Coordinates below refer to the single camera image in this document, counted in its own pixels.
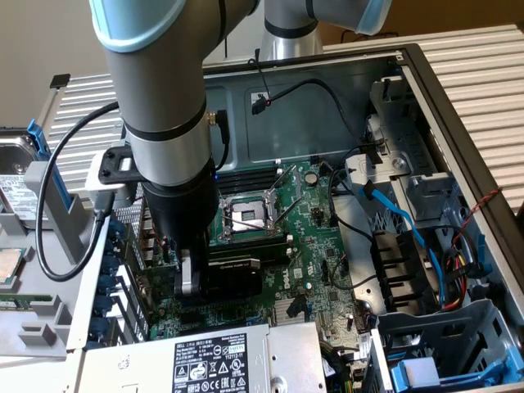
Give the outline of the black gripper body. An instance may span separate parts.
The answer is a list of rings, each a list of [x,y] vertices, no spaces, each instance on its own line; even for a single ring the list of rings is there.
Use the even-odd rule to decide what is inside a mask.
[[[215,175],[215,163],[208,160],[195,178],[179,186],[142,185],[156,231],[180,249],[203,247],[204,233],[218,210]]]

